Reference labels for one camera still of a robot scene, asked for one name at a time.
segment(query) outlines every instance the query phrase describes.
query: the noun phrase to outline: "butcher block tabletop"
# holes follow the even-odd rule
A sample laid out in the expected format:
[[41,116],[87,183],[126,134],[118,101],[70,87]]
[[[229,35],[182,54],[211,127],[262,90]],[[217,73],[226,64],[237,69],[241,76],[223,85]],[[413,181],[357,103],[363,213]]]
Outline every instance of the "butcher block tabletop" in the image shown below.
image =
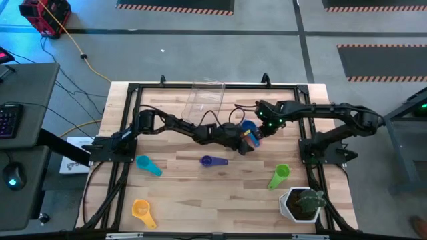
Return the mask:
[[[109,137],[119,131],[127,87],[129,82],[113,82],[103,115],[99,136]],[[312,103],[329,103],[326,86],[309,84]],[[191,89],[144,89],[141,104],[152,105],[166,113],[181,117]],[[290,90],[276,89],[226,89],[218,118],[227,122],[233,104],[253,105],[263,99],[276,101],[294,100]],[[238,123],[242,112],[235,111],[232,122]],[[261,122],[252,112],[245,119]],[[314,119],[317,131],[328,131],[335,127],[331,119]],[[155,128],[163,123],[157,117]],[[283,129],[262,140],[255,151],[241,156],[237,151],[217,144],[199,145],[190,137],[174,131],[159,135],[140,135],[137,156],[147,155],[163,171],[157,177],[131,164],[120,231],[157,231],[186,233],[315,233],[314,224],[293,223],[280,215],[279,197],[290,187],[308,186],[305,167],[300,162],[298,122],[289,122]],[[226,166],[203,167],[199,160],[204,155],[229,160]],[[272,191],[267,189],[275,166],[288,164],[290,177]],[[105,199],[112,163],[104,163],[93,176],[87,189],[85,202],[86,218],[97,211]],[[331,202],[342,217],[357,228],[352,198],[346,176],[335,165],[325,165],[324,172]],[[136,199],[145,199],[151,205],[151,216],[157,229],[151,230],[132,216],[132,205]],[[113,221],[117,197],[112,203],[109,225]],[[76,227],[82,226],[80,208]]]

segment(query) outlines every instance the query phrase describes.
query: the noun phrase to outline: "potted plant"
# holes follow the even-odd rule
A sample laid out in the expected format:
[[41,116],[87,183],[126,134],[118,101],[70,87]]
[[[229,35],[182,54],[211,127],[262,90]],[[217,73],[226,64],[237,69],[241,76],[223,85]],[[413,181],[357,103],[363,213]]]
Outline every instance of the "potted plant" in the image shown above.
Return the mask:
[[291,187],[279,198],[280,213],[294,223],[314,223],[320,208],[326,205],[322,191],[309,187]]

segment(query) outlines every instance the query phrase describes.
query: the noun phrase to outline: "concrete floor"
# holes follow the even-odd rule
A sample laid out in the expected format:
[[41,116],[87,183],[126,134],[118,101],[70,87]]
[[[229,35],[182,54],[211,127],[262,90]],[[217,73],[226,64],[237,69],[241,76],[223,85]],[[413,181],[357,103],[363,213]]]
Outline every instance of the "concrete floor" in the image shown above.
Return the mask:
[[[427,21],[427,12],[327,13],[321,0],[299,0],[303,23],[299,25],[294,12],[297,1],[292,0],[236,0],[235,14],[231,17],[119,10],[114,8],[115,0],[69,2],[73,15],[67,28],[104,30],[104,34],[73,36],[91,64],[114,81],[158,81],[164,74],[168,81],[210,77],[220,81],[258,82],[262,73],[267,72],[276,83],[307,83],[306,73],[309,73],[315,83],[327,85],[331,101],[365,105],[381,114],[387,114],[425,87],[424,83],[349,83],[336,44],[425,44],[427,25],[423,23]],[[51,62],[51,57],[40,48],[40,35],[19,16],[20,3],[21,0],[9,0],[0,13],[1,46],[36,62]],[[310,35],[302,37],[306,46],[300,44],[297,36],[302,27]],[[114,32],[109,29],[136,31],[111,34]],[[156,29],[162,32],[144,31]],[[346,37],[323,37],[337,33]],[[372,37],[357,37],[361,33],[370,33]],[[68,37],[48,40],[46,46],[81,88],[107,95],[109,85],[87,68]],[[305,47],[308,54],[303,57]],[[74,89],[61,74],[58,81]],[[101,118],[84,96],[78,99],[96,119]],[[105,105],[104,98],[93,100],[100,109]],[[49,106],[74,123],[91,120],[60,88],[54,89]],[[61,134],[71,126],[48,112],[43,127]],[[94,125],[85,130],[97,133]],[[73,132],[70,136],[83,134]],[[360,229],[367,233],[416,237],[407,219],[414,214],[427,219],[427,193],[398,196],[388,193],[387,188],[398,183],[401,174],[386,129],[380,129],[372,137],[351,138],[346,142],[350,143],[349,149],[359,153],[359,158],[348,164],[348,173]],[[85,176],[57,176],[59,160],[60,156],[54,155],[49,165],[50,178],[45,183],[48,194],[43,204],[44,212],[55,217],[44,227],[31,223],[23,232],[73,227]]]

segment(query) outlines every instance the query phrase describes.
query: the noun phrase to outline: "green measuring cup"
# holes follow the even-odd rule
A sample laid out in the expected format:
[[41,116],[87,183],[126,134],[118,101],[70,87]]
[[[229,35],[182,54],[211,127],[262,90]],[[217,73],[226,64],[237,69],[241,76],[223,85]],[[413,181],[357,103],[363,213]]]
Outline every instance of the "green measuring cup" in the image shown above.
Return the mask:
[[279,183],[286,180],[291,173],[291,169],[288,164],[279,164],[276,166],[274,171],[273,179],[268,184],[268,189],[273,190],[278,187]]

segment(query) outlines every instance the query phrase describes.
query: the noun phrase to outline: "yellow measuring cup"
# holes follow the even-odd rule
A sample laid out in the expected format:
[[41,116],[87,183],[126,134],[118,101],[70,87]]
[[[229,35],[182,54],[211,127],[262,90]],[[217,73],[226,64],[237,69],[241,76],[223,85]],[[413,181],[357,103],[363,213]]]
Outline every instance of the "yellow measuring cup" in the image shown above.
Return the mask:
[[157,224],[149,213],[149,203],[146,200],[136,199],[133,202],[132,216],[141,219],[149,229],[157,228]]

